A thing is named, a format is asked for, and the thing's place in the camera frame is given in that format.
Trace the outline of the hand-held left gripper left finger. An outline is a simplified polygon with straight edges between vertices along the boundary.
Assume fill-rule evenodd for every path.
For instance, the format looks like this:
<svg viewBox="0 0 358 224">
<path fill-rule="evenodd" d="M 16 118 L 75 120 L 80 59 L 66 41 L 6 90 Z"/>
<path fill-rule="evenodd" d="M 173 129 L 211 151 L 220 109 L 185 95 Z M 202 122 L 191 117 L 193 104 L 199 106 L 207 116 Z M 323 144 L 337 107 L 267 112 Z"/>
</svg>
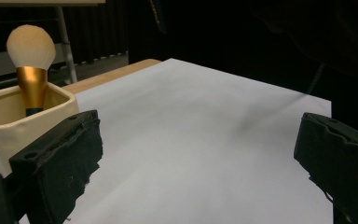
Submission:
<svg viewBox="0 0 358 224">
<path fill-rule="evenodd" d="M 103 156 L 96 110 L 61 121 L 9 159 L 15 185 L 16 218 L 31 224 L 62 224 L 99 168 Z"/>
</svg>

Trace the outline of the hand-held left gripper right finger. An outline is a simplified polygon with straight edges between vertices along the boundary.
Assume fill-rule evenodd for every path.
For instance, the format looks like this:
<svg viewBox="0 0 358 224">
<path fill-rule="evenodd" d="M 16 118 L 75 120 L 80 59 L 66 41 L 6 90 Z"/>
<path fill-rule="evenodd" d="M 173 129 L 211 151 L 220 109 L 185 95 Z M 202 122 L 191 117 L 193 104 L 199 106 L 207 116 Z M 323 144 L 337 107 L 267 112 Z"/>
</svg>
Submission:
<svg viewBox="0 0 358 224">
<path fill-rule="evenodd" d="M 325 116 L 303 115 L 294 158 L 334 206 L 334 224 L 358 224 L 358 131 Z"/>
</svg>

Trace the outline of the cream square cup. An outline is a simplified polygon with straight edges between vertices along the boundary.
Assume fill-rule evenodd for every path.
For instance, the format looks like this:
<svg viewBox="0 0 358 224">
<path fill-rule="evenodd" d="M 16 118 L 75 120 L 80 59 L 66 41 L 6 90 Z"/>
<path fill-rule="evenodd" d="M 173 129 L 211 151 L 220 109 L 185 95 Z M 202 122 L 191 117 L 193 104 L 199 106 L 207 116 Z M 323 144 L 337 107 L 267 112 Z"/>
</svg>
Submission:
<svg viewBox="0 0 358 224">
<path fill-rule="evenodd" d="M 9 159 L 62 120 L 79 112 L 76 97 L 48 84 L 42 112 L 26 116 L 18 86 L 0 90 L 0 173 L 11 173 Z"/>
</svg>

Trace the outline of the large makeup brush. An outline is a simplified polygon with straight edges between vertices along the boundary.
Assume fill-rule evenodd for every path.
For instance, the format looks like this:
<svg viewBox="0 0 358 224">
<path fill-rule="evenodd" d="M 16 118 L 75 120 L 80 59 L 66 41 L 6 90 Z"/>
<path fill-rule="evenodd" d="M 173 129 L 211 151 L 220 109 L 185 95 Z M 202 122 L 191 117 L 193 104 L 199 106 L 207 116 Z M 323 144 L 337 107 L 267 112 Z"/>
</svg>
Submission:
<svg viewBox="0 0 358 224">
<path fill-rule="evenodd" d="M 56 57 L 52 38 L 43 28 L 25 24 L 10 33 L 7 53 L 16 67 L 26 116 L 41 112 L 48 88 L 48 69 Z"/>
</svg>

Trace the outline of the white metal stand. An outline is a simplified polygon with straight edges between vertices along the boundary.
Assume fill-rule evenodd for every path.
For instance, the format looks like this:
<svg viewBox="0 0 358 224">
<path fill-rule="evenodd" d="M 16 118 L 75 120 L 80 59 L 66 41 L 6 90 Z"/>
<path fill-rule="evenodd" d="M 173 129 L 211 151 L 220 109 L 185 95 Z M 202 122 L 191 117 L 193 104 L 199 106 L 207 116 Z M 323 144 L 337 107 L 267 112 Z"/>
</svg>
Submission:
<svg viewBox="0 0 358 224">
<path fill-rule="evenodd" d="M 69 6 L 98 6 L 104 3 L 105 0 L 0 0 L 0 7 L 54 7 L 62 38 L 63 56 L 70 71 L 70 82 L 76 83 L 75 64 L 62 8 Z"/>
</svg>

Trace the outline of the white paper sheet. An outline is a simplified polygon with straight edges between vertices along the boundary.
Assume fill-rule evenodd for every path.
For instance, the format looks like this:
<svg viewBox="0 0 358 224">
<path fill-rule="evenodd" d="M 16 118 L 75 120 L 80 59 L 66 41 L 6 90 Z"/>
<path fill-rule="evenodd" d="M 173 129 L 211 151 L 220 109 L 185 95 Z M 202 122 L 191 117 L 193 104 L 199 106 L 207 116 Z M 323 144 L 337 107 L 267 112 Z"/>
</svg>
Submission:
<svg viewBox="0 0 358 224">
<path fill-rule="evenodd" d="M 64 224 L 332 224 L 333 207 L 294 157 L 303 114 L 328 101 L 169 59 L 63 89 L 97 110 L 103 157 Z"/>
</svg>

